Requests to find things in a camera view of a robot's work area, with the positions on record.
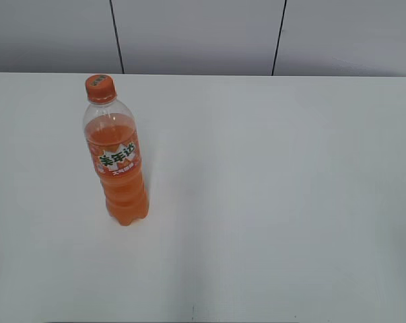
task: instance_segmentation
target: soda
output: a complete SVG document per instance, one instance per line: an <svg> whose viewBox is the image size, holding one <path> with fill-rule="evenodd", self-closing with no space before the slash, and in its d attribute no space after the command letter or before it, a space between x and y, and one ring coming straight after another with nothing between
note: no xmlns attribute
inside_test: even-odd
<svg viewBox="0 0 406 323"><path fill-rule="evenodd" d="M129 225L149 211L135 119L117 100L108 75L89 77L86 91L90 104L83 129L107 210L121 225Z"/></svg>

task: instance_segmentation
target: orange soda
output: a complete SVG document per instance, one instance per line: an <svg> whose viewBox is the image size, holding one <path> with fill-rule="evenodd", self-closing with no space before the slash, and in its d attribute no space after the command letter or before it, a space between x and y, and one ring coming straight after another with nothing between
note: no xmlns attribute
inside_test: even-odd
<svg viewBox="0 0 406 323"><path fill-rule="evenodd" d="M86 91L90 105L83 118L84 134L107 210L121 225L129 225L149 211L135 120L116 99L110 76L89 77Z"/></svg>

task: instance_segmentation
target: bottle label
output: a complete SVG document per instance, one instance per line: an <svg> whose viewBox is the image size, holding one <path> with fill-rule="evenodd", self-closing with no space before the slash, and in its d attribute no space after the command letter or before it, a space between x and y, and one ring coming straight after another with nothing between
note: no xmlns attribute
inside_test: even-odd
<svg viewBox="0 0 406 323"><path fill-rule="evenodd" d="M122 176L140 164L136 133L118 145L100 146L88 141L88 147L95 171L102 176Z"/></svg>

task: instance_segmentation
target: plastic bottle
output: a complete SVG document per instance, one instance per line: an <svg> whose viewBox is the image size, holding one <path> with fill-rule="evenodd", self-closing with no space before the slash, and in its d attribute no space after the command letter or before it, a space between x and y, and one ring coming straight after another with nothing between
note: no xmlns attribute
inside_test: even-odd
<svg viewBox="0 0 406 323"><path fill-rule="evenodd" d="M121 225L129 225L134 219L143 219L149 210L134 117L116 99L110 76L89 77L86 91L90 104L83 129L106 206Z"/></svg>

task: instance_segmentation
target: clear plastic bottle neck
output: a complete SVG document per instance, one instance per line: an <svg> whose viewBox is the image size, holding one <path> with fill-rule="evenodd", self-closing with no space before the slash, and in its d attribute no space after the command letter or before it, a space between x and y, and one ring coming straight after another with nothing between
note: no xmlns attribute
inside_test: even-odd
<svg viewBox="0 0 406 323"><path fill-rule="evenodd" d="M89 101L91 106L94 106L95 108L107 108L111 105L113 105L117 101L117 98L114 98L114 100L107 102L107 103L97 103L93 101Z"/></svg>

